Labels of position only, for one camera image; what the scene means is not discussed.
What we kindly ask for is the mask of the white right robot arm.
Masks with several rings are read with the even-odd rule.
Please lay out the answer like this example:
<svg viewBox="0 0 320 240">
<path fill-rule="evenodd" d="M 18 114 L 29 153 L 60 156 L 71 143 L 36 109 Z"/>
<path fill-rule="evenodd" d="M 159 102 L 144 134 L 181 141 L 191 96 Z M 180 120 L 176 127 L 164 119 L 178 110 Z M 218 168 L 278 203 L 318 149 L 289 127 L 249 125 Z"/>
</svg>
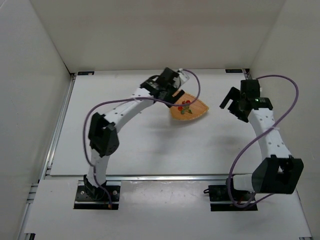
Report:
<svg viewBox="0 0 320 240">
<path fill-rule="evenodd" d="M 240 82 L 240 89 L 232 87 L 220 108 L 228 110 L 239 120 L 250 123 L 261 151 L 261 163 L 250 174 L 232 174 L 226 184 L 230 190 L 257 194 L 292 194 L 302 174 L 304 164 L 286 147 L 274 118 L 269 98 L 261 97 L 257 79 Z"/>
</svg>

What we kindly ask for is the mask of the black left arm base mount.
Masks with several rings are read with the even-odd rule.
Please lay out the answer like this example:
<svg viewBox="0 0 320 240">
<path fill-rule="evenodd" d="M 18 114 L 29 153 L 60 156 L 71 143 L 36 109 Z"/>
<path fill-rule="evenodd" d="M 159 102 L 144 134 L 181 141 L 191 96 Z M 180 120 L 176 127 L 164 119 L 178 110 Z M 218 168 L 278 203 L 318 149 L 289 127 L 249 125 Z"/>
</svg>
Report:
<svg viewBox="0 0 320 240">
<path fill-rule="evenodd" d="M 102 185 L 108 193 L 98 187 L 97 190 L 89 190 L 83 183 L 79 182 L 76 189 L 73 208 L 76 210 L 118 210 L 120 202 L 120 185 Z"/>
</svg>

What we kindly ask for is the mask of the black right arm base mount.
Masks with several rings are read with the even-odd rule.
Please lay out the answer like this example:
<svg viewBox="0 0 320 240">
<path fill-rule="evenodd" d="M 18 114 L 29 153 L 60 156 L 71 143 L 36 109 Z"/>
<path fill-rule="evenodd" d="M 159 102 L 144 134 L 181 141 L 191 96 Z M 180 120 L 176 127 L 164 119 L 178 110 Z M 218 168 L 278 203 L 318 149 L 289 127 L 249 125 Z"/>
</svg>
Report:
<svg viewBox="0 0 320 240">
<path fill-rule="evenodd" d="M 250 200 L 251 195 L 247 191 L 231 189 L 231 192 L 232 197 L 239 205 Z M 209 185 L 203 193 L 209 196 L 211 212 L 239 212 L 245 210 L 245 208 L 234 206 L 229 198 L 226 185 Z"/>
</svg>

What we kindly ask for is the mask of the fake strawberry sprig with leaves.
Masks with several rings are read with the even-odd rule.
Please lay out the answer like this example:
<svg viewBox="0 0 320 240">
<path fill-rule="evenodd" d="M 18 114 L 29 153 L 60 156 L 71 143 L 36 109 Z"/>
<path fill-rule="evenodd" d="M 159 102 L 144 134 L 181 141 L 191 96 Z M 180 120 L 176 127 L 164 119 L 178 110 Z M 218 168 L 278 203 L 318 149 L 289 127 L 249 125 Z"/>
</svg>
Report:
<svg viewBox="0 0 320 240">
<path fill-rule="evenodd" d="M 183 107 L 183 110 L 180 111 L 180 114 L 181 115 L 184 115 L 186 113 L 188 114 L 193 114 L 192 110 L 190 109 L 190 103 L 191 101 L 190 100 L 186 100 L 186 101 L 183 101 L 181 104 L 184 105 L 182 106 Z"/>
</svg>

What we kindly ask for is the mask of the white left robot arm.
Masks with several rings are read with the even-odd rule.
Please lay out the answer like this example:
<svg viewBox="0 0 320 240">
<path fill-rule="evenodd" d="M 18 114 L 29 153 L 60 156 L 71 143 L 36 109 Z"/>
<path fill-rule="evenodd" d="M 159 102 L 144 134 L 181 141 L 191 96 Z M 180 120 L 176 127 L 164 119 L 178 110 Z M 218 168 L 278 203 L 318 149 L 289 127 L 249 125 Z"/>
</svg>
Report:
<svg viewBox="0 0 320 240">
<path fill-rule="evenodd" d="M 93 201 L 111 201 L 111 193 L 106 189 L 106 171 L 110 156 L 120 145 L 118 134 L 122 127 L 155 102 L 172 107 L 185 93 L 180 88 L 188 80 L 182 69 L 174 71 L 167 67 L 160 75 L 142 82 L 130 98 L 118 100 L 119 105 L 110 112 L 89 111 L 83 124 L 89 129 L 82 130 L 82 141 L 89 140 L 91 154 L 84 151 L 89 170 L 83 182 L 86 194 Z"/>
</svg>

